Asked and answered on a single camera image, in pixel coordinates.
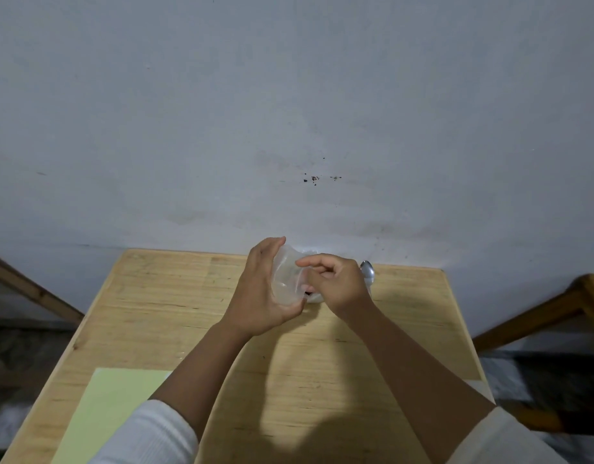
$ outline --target person's right hand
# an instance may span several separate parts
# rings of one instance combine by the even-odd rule
[[[295,264],[312,267],[306,271],[311,285],[306,291],[320,293],[329,309],[338,317],[342,318],[348,309],[372,304],[364,276],[353,259],[316,254],[302,257]]]

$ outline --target white shirt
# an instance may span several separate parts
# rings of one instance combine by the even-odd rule
[[[192,427],[168,405],[148,400],[89,464],[191,464],[198,453]],[[565,464],[565,460],[502,408],[469,433],[448,464]]]

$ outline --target green paper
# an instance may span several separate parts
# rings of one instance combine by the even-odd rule
[[[147,369],[96,369],[52,464],[86,464],[169,374]]]

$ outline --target wooden stool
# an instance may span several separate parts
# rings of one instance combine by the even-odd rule
[[[594,324],[594,273],[576,279],[561,295],[537,305],[473,339],[475,350],[492,350],[585,313]],[[594,435],[594,414],[542,411],[519,401],[502,406],[530,430]]]

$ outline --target table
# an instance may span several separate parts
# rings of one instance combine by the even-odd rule
[[[131,249],[108,275],[3,463],[49,463],[95,368],[170,370],[217,322],[246,257]],[[484,373],[445,273],[375,265],[379,308],[455,374]],[[197,463],[428,459],[359,339],[324,305],[250,341]]]

